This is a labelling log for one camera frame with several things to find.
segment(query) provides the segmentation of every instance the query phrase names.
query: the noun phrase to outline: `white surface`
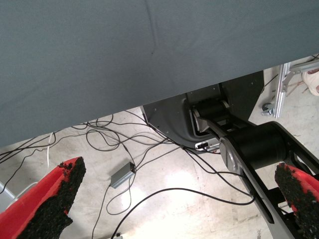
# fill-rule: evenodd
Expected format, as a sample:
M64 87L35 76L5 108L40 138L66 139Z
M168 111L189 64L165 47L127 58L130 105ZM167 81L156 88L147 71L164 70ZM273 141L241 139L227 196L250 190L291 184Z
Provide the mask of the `white surface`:
M265 82L276 74L275 69L265 70ZM293 82L300 81L300 76L295 76ZM260 124L274 120L272 117L260 115L261 105L269 101L275 93L276 82L268 85L261 95L250 120ZM306 91L305 85L297 89L285 100L282 117L278 119L301 143L303 143L315 156L319 157L317 146L319 129L319 98ZM133 112L140 114L140 109ZM140 122L140 120L126 112L115 114L115 122ZM152 132L151 129L141 125L112 126L127 135L137 132ZM57 134L59 139L65 135L76 135L79 131L67 128ZM96 145L103 146L98 136L92 135ZM138 162L147 146L135 142L125 144ZM2 148L2 151L13 148L14 145ZM152 149L146 160L153 159L160 154L170 151L175 146L161 145ZM24 151L17 157L8 160L0 167L0 181L4 182L18 167ZM76 156L83 156L87 172L81 184L75 202L70 211L73 224L68 226L61 235L62 239L91 238L91 231L100 209L104 191L109 184L110 176L123 166L129 156L119 147L112 152L98 152L91 148L85 136L63 139L58 145L50 148L52 169L63 160ZM217 170L226 170L219 155L204 155L204 158ZM17 173L9 188L13 193L19 193L26 185L42 177L46 170L46 152L37 152L28 158L22 169ZM275 186L273 176L274 167L258 170L266 180L268 187ZM225 175L235 186L244 189L240 180L232 175ZM110 189L106 201L127 187L127 183L118 189ZM236 202L245 202L249 199L231 189L216 175L203 172L182 150L174 151L165 157L148 164L137 173L136 181L132 187L132 205L135 205L145 196L167 187L186 187L194 190ZM112 212L118 212L129 203L129 195L125 193L111 205ZM109 237L123 215L110 216L105 209L102 211L100 221L95 230L95 238ZM266 223L254 204L249 206L232 206L217 202L200 195L188 192L164 192L158 194L140 205L120 227L120 232L125 239L270 239L272 238Z

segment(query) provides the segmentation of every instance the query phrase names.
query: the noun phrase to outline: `black rubber surface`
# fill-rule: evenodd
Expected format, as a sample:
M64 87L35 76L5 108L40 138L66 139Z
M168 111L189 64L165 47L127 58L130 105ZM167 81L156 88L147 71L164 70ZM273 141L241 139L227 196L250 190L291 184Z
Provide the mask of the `black rubber surface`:
M283 164L277 166L275 180L288 202L298 211L295 213L296 222L303 230L305 238L319 238L319 202L311 191L303 192L300 181L292 176L289 168Z
M60 167L70 169L72 164L60 164ZM63 229L73 222L64 211L71 209L85 171L83 158L80 157L70 173L69 181L62 181L57 195L48 198L38 208L18 239L59 239Z

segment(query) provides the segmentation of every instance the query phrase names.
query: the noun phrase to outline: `gray fabric cover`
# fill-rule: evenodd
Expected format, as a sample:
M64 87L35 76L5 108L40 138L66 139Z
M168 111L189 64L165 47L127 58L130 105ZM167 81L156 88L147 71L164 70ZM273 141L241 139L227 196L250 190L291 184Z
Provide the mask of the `gray fabric cover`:
M0 146L319 52L319 1L0 3Z

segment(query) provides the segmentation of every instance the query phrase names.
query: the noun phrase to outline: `metal frame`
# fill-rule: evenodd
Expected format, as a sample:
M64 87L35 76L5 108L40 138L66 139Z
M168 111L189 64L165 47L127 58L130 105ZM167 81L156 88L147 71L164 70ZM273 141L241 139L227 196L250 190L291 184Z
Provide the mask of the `metal frame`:
M288 62L280 65L275 104L269 105L268 109L262 112L262 115L273 115L274 118L278 119L281 115L288 89L288 84L292 77L294 75L301 74L302 72L319 68L319 60L297 64L292 67L290 67L290 64L291 63Z
M284 214L279 208L279 204L285 201L280 189L268 189L256 169L284 161L310 174L311 169L317 177L319 160L276 122L254 125L229 113L225 127L214 120L213 112L207 114L207 110L201 109L201 105L197 105L195 109L193 115L197 117L201 127L198 130L205 129L217 135L225 165L231 172L245 176L241 178L242 182L255 196L255 204L272 236L302 239L294 213Z

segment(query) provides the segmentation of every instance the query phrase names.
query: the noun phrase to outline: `black metal bracket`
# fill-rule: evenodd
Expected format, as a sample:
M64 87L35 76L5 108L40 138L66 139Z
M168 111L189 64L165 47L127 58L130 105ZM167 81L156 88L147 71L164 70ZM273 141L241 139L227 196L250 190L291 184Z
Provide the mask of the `black metal bracket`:
M278 204L285 201L279 188L268 189L256 169L284 161L313 176L319 174L319 160L276 122L254 125L232 115L224 102L198 104L193 118L199 132L209 132L220 142L220 152L231 172L244 175L245 187L255 195L255 203L274 238L302 239L293 213L284 214Z

